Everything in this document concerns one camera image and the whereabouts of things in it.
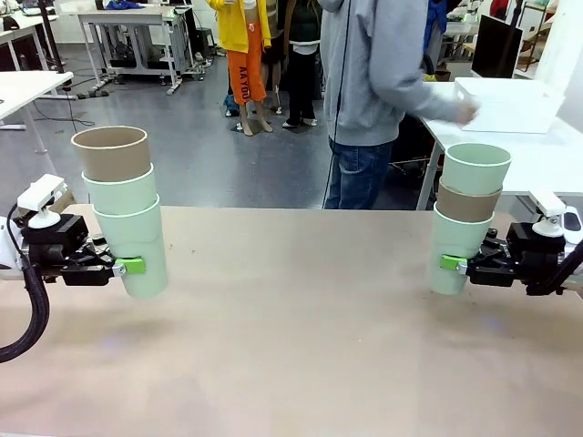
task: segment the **yellow jacket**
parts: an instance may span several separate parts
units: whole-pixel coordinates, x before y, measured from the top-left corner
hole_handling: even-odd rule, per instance
[[[247,53],[249,51],[249,40],[247,38],[243,1],[239,0],[235,5],[225,5],[225,0],[207,0],[207,3],[217,11],[219,18],[219,38],[223,48],[235,52]],[[271,47],[266,0],[257,0],[257,7],[259,9],[263,48]]]

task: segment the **person's hand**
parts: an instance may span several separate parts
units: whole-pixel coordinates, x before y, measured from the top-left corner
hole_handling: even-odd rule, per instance
[[[457,109],[457,124],[465,126],[476,118],[478,106],[475,103],[460,102]]]

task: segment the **robotic arm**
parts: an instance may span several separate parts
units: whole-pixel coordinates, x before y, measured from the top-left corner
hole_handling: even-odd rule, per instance
[[[45,283],[104,286],[110,278],[144,269],[143,259],[115,259],[102,236],[90,237],[85,220],[48,209],[66,191],[65,181],[44,175],[0,217],[0,279],[25,281],[32,318],[23,336],[0,348],[0,362],[28,351],[45,331],[50,306]],[[14,217],[16,210],[26,212]]]
[[[442,269],[457,270],[477,285],[511,287],[515,280],[527,286],[528,296],[547,296],[583,286],[583,231],[575,208],[552,192],[531,193],[541,220],[513,223],[506,239],[490,229],[472,259],[443,256]]]

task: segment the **stack of cups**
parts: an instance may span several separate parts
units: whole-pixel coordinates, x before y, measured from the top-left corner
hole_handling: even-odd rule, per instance
[[[458,144],[445,152],[444,174],[434,205],[429,282],[437,293],[464,290],[467,276],[441,269],[443,255],[470,259],[494,219],[494,208],[512,157],[503,148]]]
[[[117,259],[142,258],[144,273],[123,277],[128,294],[150,298],[166,288],[160,200],[150,162],[148,134],[136,127],[97,127],[71,142],[101,231]]]

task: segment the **gray hoodie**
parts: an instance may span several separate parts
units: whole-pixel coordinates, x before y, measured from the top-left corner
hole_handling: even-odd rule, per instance
[[[322,6],[324,113],[334,138],[338,91],[346,63],[336,141],[377,146],[395,140],[404,113],[455,121],[457,102],[423,83],[427,0],[318,0]],[[350,24],[346,32],[350,5]]]

